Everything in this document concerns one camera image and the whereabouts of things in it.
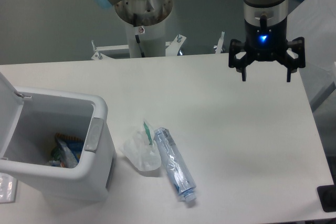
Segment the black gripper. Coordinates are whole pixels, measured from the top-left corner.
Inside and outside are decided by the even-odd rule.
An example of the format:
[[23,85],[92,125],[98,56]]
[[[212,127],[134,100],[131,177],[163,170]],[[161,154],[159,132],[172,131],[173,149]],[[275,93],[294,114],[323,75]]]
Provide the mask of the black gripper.
[[254,61],[277,61],[287,69],[286,81],[300,68],[306,67],[305,39],[286,40],[287,20],[261,30],[245,22],[246,41],[232,39],[229,45],[228,66],[247,79],[246,68]]

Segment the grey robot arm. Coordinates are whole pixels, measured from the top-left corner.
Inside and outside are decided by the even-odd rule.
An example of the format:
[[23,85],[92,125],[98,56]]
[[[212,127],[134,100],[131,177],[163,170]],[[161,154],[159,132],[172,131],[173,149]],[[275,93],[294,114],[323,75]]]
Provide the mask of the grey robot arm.
[[[173,0],[95,0],[102,8],[114,7],[118,16],[133,30],[131,38],[138,57],[149,56],[143,44],[149,27],[166,20]],[[244,0],[246,40],[232,39],[228,65],[246,76],[246,68],[255,61],[276,61],[287,69],[290,78],[306,65],[303,37],[289,41],[287,34],[288,0]]]

